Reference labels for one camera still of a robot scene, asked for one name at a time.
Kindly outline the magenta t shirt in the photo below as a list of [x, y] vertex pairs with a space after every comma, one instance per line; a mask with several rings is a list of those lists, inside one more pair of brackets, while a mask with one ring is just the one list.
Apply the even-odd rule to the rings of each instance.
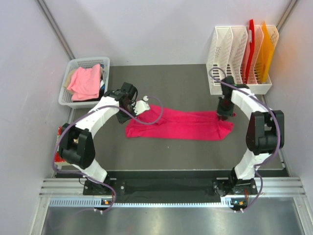
[[215, 111], [183, 112], [164, 108], [160, 120], [152, 125], [130, 120], [125, 128], [127, 138], [221, 141], [234, 124], [218, 118]]

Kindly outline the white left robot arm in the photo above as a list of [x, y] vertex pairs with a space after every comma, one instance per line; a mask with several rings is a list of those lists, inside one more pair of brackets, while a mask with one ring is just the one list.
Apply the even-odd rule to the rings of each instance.
[[121, 89], [104, 93], [96, 106], [88, 112], [89, 115], [75, 123], [68, 131], [68, 123], [62, 126], [64, 136], [59, 144], [59, 156], [91, 178], [95, 190], [100, 194], [108, 193], [111, 183], [107, 171], [95, 159], [93, 138], [112, 116], [116, 116], [121, 124], [130, 120], [131, 117], [123, 110], [136, 117], [134, 108], [137, 95], [137, 88], [125, 82]]

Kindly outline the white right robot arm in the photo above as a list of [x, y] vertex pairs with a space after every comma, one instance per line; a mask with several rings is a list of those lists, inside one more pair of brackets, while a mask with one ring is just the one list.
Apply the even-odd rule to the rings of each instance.
[[247, 150], [241, 161], [232, 168], [228, 180], [216, 181], [214, 189], [220, 196], [230, 192], [241, 194], [251, 189], [257, 169], [271, 154], [284, 145], [284, 113], [273, 111], [259, 101], [245, 84], [235, 84], [232, 76], [221, 80], [222, 96], [219, 98], [219, 120], [234, 116], [235, 106], [249, 119], [246, 133]]

